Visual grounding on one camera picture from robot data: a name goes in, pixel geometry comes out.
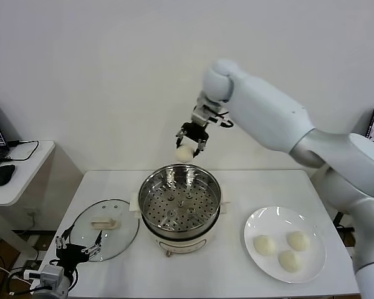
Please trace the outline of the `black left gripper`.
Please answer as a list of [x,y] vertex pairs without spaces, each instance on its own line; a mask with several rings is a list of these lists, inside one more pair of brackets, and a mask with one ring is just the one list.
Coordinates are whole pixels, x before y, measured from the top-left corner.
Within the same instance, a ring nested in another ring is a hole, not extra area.
[[88,246],[67,244],[74,226],[67,228],[61,235],[55,237],[56,256],[59,259],[58,266],[63,267],[66,271],[74,271],[79,263],[89,260],[89,255],[95,255],[101,251],[102,247],[102,231],[98,234],[95,242]]

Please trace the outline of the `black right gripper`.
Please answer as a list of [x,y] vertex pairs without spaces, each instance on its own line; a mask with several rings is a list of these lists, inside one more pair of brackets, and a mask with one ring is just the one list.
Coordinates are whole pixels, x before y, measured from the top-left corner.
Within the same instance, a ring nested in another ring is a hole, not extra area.
[[208,134],[206,132],[206,126],[197,125],[194,122],[183,123],[181,130],[176,134],[176,148],[179,148],[182,145],[183,138],[187,137],[191,140],[197,141],[197,148],[193,153],[193,157],[197,157],[200,152],[204,151],[206,146],[206,140],[208,140]]

